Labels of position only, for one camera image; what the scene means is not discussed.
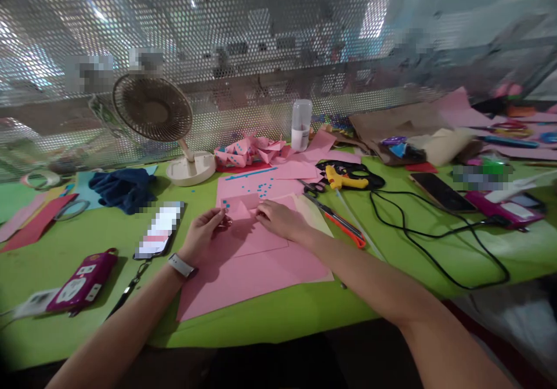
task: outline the white fan stand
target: white fan stand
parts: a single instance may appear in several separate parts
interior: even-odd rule
[[[167,167],[167,177],[176,186],[195,186],[213,175],[216,170],[215,156],[207,151],[193,151],[193,161],[182,157],[171,161]]]

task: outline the fan grille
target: fan grille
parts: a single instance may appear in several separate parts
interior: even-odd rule
[[[139,135],[160,142],[184,138],[193,115],[186,96],[163,78],[134,78],[114,84],[112,100],[122,120]]]

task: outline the electric fan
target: electric fan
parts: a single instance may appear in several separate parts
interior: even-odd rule
[[[193,186],[215,172],[213,154],[187,147],[184,137],[191,129],[193,113],[186,96],[173,83],[126,74],[114,83],[112,101],[122,121],[139,135],[159,142],[177,141],[185,158],[172,161],[167,168],[175,185]]]

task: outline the phone screen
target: phone screen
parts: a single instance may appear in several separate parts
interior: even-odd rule
[[[475,212],[476,207],[432,173],[415,173],[410,178],[437,203],[453,212]]]
[[[147,235],[143,237],[143,241],[135,249],[133,257],[136,260],[165,254],[172,234],[178,227],[184,207],[185,204],[182,201],[165,202],[162,205],[153,219]]]

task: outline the plastic bottle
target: plastic bottle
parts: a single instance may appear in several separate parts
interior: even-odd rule
[[[308,147],[312,111],[311,100],[299,99],[292,106],[292,149],[295,151],[301,152]]]

